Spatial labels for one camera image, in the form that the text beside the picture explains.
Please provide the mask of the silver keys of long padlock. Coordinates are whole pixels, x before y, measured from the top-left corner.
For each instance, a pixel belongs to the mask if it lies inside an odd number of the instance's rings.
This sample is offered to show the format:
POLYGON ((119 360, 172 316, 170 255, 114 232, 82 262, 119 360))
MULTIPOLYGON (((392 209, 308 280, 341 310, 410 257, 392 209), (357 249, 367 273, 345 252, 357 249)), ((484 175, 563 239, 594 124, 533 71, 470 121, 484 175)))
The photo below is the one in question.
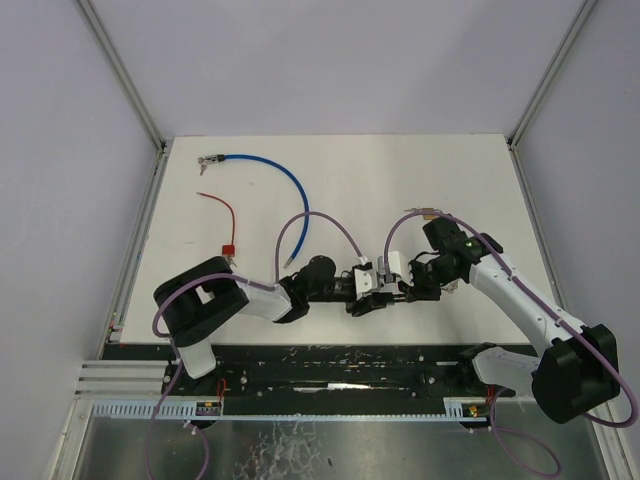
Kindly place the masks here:
POLYGON ((459 281, 458 280, 453 280, 449 283, 447 283, 446 285, 441 287, 441 290, 443 292, 449 293, 449 294, 453 294, 456 289, 458 288, 459 285, 459 281))

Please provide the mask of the black padlock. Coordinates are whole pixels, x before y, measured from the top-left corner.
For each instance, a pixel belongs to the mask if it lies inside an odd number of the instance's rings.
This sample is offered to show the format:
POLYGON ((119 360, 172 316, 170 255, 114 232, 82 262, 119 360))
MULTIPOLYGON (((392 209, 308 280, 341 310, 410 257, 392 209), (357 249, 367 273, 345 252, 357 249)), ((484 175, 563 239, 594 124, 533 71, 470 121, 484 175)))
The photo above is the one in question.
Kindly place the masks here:
POLYGON ((404 294, 395 294, 391 292, 376 292, 367 297, 367 301, 372 309, 383 309, 388 305, 395 303, 403 303, 406 301, 404 294))

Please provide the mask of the small brass padlock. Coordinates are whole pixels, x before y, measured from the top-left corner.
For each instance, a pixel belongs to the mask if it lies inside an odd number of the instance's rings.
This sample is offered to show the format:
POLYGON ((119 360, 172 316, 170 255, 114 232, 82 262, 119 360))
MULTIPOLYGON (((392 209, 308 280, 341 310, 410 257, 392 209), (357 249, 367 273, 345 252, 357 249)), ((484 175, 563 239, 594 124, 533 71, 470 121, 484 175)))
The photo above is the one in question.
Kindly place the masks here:
POLYGON ((443 212, 441 210, 435 208, 424 208, 422 210, 422 216, 425 221, 434 220, 440 217, 442 214, 443 212))

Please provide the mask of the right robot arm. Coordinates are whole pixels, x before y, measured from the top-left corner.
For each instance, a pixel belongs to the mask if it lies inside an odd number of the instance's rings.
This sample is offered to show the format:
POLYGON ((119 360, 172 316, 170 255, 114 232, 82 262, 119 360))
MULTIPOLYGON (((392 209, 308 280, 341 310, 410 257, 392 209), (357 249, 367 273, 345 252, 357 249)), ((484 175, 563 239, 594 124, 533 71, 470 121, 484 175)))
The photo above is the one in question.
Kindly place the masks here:
POLYGON ((386 274, 407 301, 437 301, 462 281, 491 300, 525 335, 532 356, 485 344, 471 352, 471 368, 484 384, 531 396, 554 422, 563 424, 616 398, 622 390, 613 333, 586 326, 530 283, 488 234, 433 212, 423 232, 434 252, 423 262, 385 251, 386 274))

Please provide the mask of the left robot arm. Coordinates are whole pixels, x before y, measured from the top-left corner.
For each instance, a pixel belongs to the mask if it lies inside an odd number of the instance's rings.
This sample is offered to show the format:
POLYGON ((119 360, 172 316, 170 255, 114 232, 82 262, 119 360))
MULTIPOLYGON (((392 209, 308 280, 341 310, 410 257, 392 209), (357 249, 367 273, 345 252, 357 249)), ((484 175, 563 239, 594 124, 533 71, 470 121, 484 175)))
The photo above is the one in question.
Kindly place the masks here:
POLYGON ((312 302, 350 304, 363 291, 355 272, 338 277, 335 263, 326 256, 313 257, 274 283, 242 277, 216 256, 156 288, 158 310, 151 329, 170 341, 189 377, 200 379, 217 367, 209 337, 234 316, 288 324, 305 316, 312 302))

